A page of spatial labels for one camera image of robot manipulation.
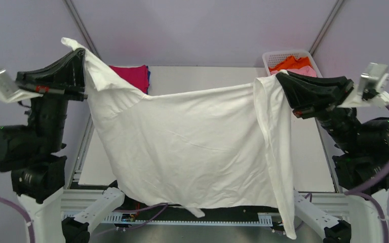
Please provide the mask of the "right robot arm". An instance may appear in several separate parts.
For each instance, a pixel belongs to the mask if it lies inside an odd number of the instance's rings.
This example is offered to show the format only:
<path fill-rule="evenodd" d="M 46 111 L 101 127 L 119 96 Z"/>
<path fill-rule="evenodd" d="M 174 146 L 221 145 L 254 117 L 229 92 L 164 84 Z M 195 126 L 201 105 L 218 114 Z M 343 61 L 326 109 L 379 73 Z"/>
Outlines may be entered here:
<path fill-rule="evenodd" d="M 296 117 L 316 118 L 342 150 L 332 159 L 350 220 L 332 217 L 303 197 L 296 201 L 298 217 L 323 242 L 389 242 L 389 117 L 359 122 L 356 108 L 363 101 L 350 91 L 287 91 L 286 97 Z M 386 93 L 370 95 L 367 103 L 389 110 Z"/>

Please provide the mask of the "white t-shirt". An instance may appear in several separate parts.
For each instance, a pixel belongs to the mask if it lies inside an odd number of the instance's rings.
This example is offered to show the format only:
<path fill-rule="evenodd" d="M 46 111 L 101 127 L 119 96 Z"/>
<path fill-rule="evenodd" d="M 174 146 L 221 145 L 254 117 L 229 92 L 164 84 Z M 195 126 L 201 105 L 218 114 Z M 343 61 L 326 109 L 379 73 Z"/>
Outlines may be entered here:
<path fill-rule="evenodd" d="M 149 206 L 277 208 L 296 239 L 291 109 L 276 76 L 150 96 L 85 51 L 93 124 L 119 188 Z"/>

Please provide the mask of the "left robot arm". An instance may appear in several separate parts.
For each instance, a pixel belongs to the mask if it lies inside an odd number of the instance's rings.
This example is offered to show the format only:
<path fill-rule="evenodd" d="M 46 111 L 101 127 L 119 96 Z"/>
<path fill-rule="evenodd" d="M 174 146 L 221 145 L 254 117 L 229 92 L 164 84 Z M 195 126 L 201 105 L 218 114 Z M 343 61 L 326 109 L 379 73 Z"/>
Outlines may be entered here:
<path fill-rule="evenodd" d="M 0 100 L 30 99 L 27 125 L 0 127 L 0 172 L 11 172 L 31 242 L 86 242 L 102 219 L 135 200 L 186 209 L 269 206 L 287 236 L 299 217 L 324 242 L 347 242 L 351 226 L 294 191 L 290 107 L 276 78 L 252 84 L 150 96 L 90 51 L 75 47 L 53 64 L 0 69 Z M 116 176 L 104 195 L 60 220 L 69 100 L 87 99 Z"/>

